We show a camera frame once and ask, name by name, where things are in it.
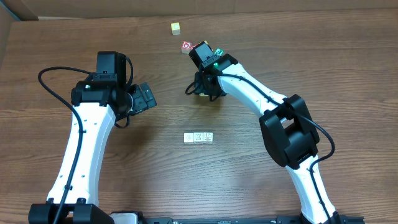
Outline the white block single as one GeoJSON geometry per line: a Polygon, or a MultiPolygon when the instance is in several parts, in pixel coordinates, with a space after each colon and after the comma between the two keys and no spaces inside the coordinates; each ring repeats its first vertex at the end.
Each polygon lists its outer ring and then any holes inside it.
{"type": "Polygon", "coordinates": [[[184,133],[183,134],[183,142],[184,142],[184,144],[194,144],[194,134],[193,133],[184,133]]]}

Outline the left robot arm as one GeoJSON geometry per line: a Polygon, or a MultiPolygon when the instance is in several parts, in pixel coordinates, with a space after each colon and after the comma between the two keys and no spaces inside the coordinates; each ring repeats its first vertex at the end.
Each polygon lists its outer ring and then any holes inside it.
{"type": "Polygon", "coordinates": [[[98,187],[105,146],[111,130],[120,120],[130,120],[156,106],[147,83],[134,84],[129,57],[119,52],[97,54],[95,72],[86,72],[67,101],[44,89],[72,112],[72,126],[63,162],[45,203],[34,203],[29,223],[143,223],[140,212],[102,211],[98,187]]]}

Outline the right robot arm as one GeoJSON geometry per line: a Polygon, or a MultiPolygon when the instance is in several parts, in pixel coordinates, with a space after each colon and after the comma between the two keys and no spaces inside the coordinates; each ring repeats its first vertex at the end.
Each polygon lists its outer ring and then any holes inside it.
{"type": "Polygon", "coordinates": [[[301,203],[304,223],[339,223],[340,217],[327,196],[318,168],[319,134],[331,136],[312,120],[298,95],[276,93],[251,76],[229,54],[217,55],[206,42],[194,46],[190,58],[197,66],[188,95],[200,93],[215,101],[231,95],[259,119],[265,148],[276,164],[287,169],[301,203]]]}

